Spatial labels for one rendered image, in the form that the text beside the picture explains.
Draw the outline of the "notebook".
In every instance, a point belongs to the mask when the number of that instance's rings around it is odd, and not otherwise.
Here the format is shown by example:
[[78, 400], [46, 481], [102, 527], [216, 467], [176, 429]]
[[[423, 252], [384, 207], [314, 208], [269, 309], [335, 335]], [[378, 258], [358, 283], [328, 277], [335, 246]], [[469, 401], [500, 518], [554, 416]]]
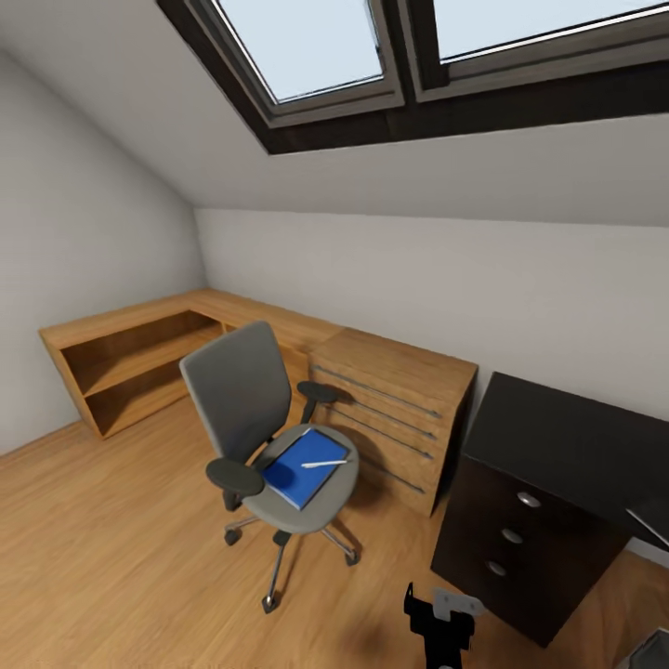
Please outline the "notebook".
[[669, 545], [669, 502], [654, 499], [643, 505], [632, 506], [627, 512]]

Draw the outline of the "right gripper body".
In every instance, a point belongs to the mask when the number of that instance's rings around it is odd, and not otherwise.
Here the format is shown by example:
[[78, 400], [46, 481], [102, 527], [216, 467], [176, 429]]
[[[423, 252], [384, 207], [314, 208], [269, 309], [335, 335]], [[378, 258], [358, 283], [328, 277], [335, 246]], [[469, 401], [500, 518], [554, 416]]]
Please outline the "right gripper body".
[[469, 649], [469, 617], [465, 611], [451, 610], [451, 621], [438, 620], [433, 613], [433, 603], [420, 599], [411, 602], [410, 629], [425, 638], [425, 646], [430, 639], [445, 637], [457, 650]]

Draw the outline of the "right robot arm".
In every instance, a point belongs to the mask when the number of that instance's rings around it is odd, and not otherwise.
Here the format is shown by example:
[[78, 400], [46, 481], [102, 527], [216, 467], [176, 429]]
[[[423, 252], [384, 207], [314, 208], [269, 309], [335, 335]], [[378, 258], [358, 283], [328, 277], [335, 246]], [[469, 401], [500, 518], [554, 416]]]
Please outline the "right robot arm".
[[410, 629], [425, 638], [426, 669], [461, 669], [461, 649], [469, 649], [475, 619], [484, 607], [477, 597], [446, 588], [434, 590], [435, 603], [413, 597], [409, 583], [404, 612], [410, 614]]

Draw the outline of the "swivel chair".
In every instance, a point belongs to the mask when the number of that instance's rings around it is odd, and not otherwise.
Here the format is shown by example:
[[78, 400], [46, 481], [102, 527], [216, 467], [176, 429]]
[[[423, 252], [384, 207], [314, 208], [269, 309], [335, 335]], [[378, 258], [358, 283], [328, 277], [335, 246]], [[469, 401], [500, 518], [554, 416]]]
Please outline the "swivel chair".
[[[358, 563], [355, 550], [326, 528], [353, 492], [361, 466], [358, 448], [346, 434], [310, 422], [317, 402], [333, 404], [338, 401], [337, 393], [316, 382], [300, 382], [296, 388], [308, 397], [302, 420], [273, 438], [287, 422], [291, 385], [276, 338], [266, 321], [251, 322], [203, 345], [187, 354], [179, 368], [218, 456], [207, 465], [206, 476], [223, 490], [227, 511], [235, 512], [244, 505], [254, 514], [226, 526], [225, 541], [232, 545], [237, 540], [234, 528], [258, 520], [279, 529], [273, 535], [273, 543], [281, 548], [269, 592], [262, 598], [266, 614], [276, 608], [273, 593], [284, 548], [292, 534], [321, 531], [346, 552], [349, 566]], [[261, 471], [308, 428], [346, 449], [347, 455], [298, 510], [267, 486]], [[247, 466], [265, 442], [268, 446]]]

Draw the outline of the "folder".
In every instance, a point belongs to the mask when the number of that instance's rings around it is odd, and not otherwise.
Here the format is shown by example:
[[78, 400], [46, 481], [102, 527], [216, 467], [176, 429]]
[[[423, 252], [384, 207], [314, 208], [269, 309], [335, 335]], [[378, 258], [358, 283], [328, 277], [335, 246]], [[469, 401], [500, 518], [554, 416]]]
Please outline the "folder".
[[[301, 510], [346, 455], [346, 449], [308, 428], [261, 475], [267, 486]], [[316, 462], [320, 464], [303, 466]]]

